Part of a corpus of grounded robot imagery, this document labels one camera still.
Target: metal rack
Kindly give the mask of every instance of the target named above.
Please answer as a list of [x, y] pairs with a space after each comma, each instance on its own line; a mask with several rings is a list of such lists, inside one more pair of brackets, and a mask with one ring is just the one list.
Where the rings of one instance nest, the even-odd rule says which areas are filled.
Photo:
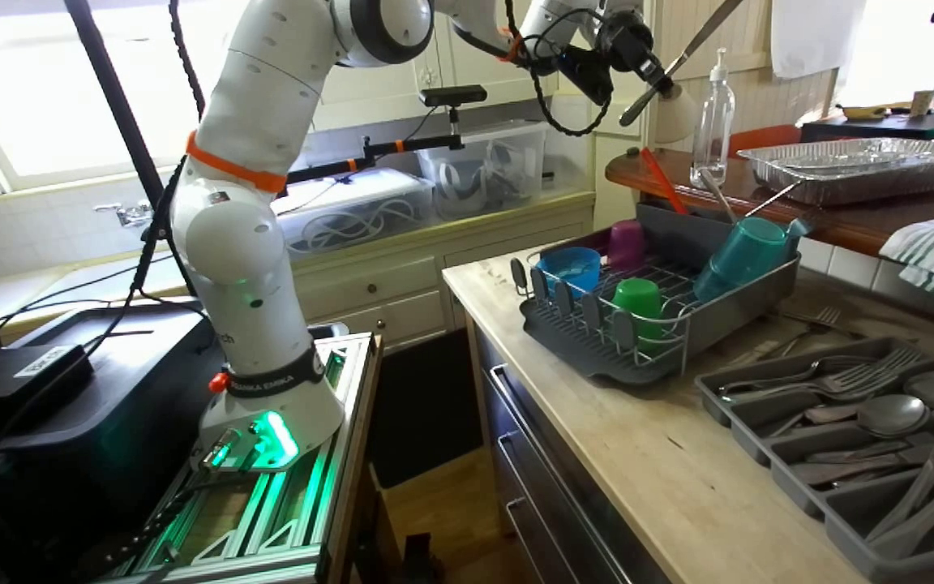
[[[689, 286], [706, 255], [727, 239], [730, 225], [716, 216], [643, 208], [647, 255], [631, 272], [602, 275], [595, 293], [582, 293], [550, 272], [528, 268], [521, 301], [524, 331], [564, 365], [592, 380], [647, 386], [679, 370], [710, 343], [770, 311], [793, 289], [796, 255], [714, 301], [693, 301]], [[561, 247], [606, 249], [606, 229]], [[606, 289], [618, 275], [646, 275], [660, 286], [660, 318], [643, 318], [608, 301]]]
[[[343, 355], [334, 394], [349, 423], [366, 377], [368, 334], [343, 334], [316, 348]], [[142, 556], [102, 580], [328, 580], [337, 568], [332, 530], [346, 450], [349, 425], [287, 470], [221, 478], [183, 498], [179, 511], [166, 511], [199, 480], [183, 466], [156, 511], [170, 519]]]

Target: cup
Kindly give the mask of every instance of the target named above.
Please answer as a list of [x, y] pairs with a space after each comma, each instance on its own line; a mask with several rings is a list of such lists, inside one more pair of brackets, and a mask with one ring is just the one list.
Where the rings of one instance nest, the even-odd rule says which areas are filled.
[[693, 280], [693, 299], [710, 301], [727, 295], [730, 289], [738, 289], [781, 266], [790, 249], [793, 238], [781, 225], [741, 216]]
[[639, 343], [646, 348], [646, 342], [659, 342], [663, 331], [659, 321], [647, 318], [660, 318], [660, 286], [654, 280], [618, 280], [614, 306], [623, 311], [639, 316]]
[[606, 268], [608, 272], [636, 272], [643, 262], [647, 239], [639, 220], [618, 220], [606, 234]]
[[601, 254], [591, 247], [553, 247], [538, 254], [538, 268], [546, 272], [547, 293], [568, 286], [568, 295], [591, 295], [601, 286]]

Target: cabinet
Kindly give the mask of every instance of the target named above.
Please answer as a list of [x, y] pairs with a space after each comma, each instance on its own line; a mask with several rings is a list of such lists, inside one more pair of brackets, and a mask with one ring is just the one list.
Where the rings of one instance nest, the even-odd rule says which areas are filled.
[[[494, 17], [506, 22], [501, 0], [494, 4]], [[488, 99], [476, 107], [535, 99], [528, 73], [461, 43], [450, 20], [436, 12], [430, 47], [419, 59], [388, 68], [334, 68], [315, 110], [315, 131], [420, 116], [420, 92], [444, 83], [483, 83]]]
[[653, 556], [618, 519], [521, 377], [474, 328], [481, 400], [506, 526], [521, 541], [538, 580], [663, 580]]
[[440, 268], [517, 247], [591, 229], [592, 193], [561, 184], [521, 208], [427, 225], [387, 239], [295, 260], [308, 321], [343, 321], [349, 331], [382, 325], [387, 352], [463, 328], [463, 311], [440, 286]]

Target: utensil tray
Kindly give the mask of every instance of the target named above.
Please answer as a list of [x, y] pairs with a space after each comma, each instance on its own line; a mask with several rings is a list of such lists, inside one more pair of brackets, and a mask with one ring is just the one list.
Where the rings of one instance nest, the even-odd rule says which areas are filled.
[[846, 450], [846, 449], [871, 446], [874, 438], [857, 423], [837, 423], [832, 428], [816, 431], [816, 436], [769, 438], [765, 428], [750, 425], [744, 409], [733, 409], [730, 404], [721, 400], [716, 388], [727, 383], [738, 383], [738, 380], [802, 373], [802, 370], [810, 370], [815, 360], [821, 360], [821, 373], [837, 373], [837, 370], [846, 370], [860, 357], [882, 357], [889, 343], [890, 337], [854, 342], [854, 343], [837, 343], [822, 352], [806, 352], [806, 355], [793, 355], [781, 360], [762, 360], [762, 365], [744, 365], [744, 366], [730, 366], [730, 370], [697, 377], [697, 394], [700, 394], [703, 409], [721, 425], [730, 428], [736, 446], [770, 474], [770, 480], [789, 492], [793, 506], [802, 506], [810, 519], [822, 521], [827, 538], [868, 580], [903, 580], [903, 578], [922, 578], [934, 571], [934, 541], [919, 550], [908, 559], [885, 559], [867, 541], [868, 530], [910, 487], [919, 466], [896, 470], [896, 474], [871, 478], [871, 480], [854, 480], [832, 490], [815, 490], [790, 470], [802, 458], [806, 458], [810, 450]]

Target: blue cup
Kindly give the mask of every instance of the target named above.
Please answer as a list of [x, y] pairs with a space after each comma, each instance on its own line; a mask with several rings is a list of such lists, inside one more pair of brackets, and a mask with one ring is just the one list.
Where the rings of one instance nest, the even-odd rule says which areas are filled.
[[765, 216], [741, 216], [693, 280], [693, 299], [710, 301], [789, 262], [793, 234]]
[[592, 295], [601, 286], [601, 254], [591, 247], [553, 247], [538, 254], [547, 293], [568, 286], [570, 295]]

